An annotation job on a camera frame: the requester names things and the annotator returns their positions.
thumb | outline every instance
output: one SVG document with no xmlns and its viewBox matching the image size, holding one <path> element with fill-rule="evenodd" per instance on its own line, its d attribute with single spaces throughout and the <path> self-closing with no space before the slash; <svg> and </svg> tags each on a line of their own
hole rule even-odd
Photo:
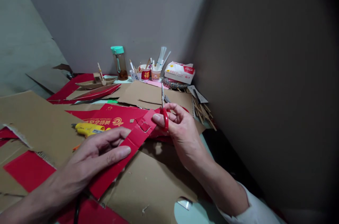
<svg viewBox="0 0 339 224">
<path fill-rule="evenodd" d="M 154 114 L 153 115 L 153 121 L 159 125 L 160 127 L 165 127 L 165 119 L 163 118 L 162 114 Z M 168 119 L 168 132 L 169 133 L 174 133 L 175 132 L 175 123 L 172 122 L 170 119 Z"/>
<path fill-rule="evenodd" d="M 131 153 L 129 146 L 118 146 L 109 152 L 93 158 L 93 176 L 99 173 L 106 167 L 109 167 L 122 159 L 126 158 Z"/>
</svg>

right hand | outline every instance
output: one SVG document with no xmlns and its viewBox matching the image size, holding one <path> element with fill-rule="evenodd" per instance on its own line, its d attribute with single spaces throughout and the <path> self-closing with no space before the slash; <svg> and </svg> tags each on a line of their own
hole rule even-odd
<svg viewBox="0 0 339 224">
<path fill-rule="evenodd" d="M 164 109 L 175 112 L 175 114 L 167 112 L 168 133 L 173 139 L 181 163 L 190 172 L 194 172 L 199 167 L 199 163 L 210 158 L 201 142 L 194 118 L 175 103 L 165 104 Z M 154 114 L 153 121 L 162 128 L 165 126 L 162 114 Z"/>
</svg>

fingernail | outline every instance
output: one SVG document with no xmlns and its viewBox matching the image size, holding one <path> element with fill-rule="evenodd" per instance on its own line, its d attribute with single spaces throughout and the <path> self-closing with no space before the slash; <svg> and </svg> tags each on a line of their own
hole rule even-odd
<svg viewBox="0 0 339 224">
<path fill-rule="evenodd" d="M 119 146 L 121 155 L 125 158 L 131 153 L 131 148 L 129 146 Z"/>
<path fill-rule="evenodd" d="M 160 115 L 158 115 L 158 114 L 154 114 L 154 115 L 153 115 L 153 120 L 154 120 L 155 122 L 160 122 L 160 119 L 161 119 Z"/>
</svg>

black cable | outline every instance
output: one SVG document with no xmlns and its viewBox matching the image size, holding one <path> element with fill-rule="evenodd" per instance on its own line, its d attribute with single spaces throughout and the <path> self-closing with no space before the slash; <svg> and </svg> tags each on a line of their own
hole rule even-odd
<svg viewBox="0 0 339 224">
<path fill-rule="evenodd" d="M 77 197 L 77 202 L 76 202 L 76 205 L 75 205 L 74 221 L 73 221 L 74 224 L 78 224 L 80 203 L 81 203 L 81 193 Z"/>
</svg>

tissue box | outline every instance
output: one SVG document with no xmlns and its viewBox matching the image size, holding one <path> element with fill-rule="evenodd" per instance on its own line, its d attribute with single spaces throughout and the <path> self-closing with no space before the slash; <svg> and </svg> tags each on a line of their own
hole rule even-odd
<svg viewBox="0 0 339 224">
<path fill-rule="evenodd" d="M 194 75 L 195 69 L 192 63 L 181 64 L 172 61 L 167 65 L 165 70 L 165 77 L 187 84 L 191 84 Z"/>
</svg>

